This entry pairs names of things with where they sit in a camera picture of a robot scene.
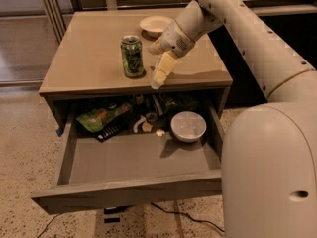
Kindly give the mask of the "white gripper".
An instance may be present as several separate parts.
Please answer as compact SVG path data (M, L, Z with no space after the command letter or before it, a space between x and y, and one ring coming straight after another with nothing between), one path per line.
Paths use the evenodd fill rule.
M188 24L172 21L148 47L148 52L158 55L152 74L151 88L161 88L177 64L177 57L184 57L195 46L194 32Z

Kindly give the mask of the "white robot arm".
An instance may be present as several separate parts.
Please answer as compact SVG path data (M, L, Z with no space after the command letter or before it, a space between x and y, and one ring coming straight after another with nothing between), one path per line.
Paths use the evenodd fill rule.
M317 238L317 70L242 0L193 0L150 50L151 86L224 26L265 102L228 127L221 154L226 238Z

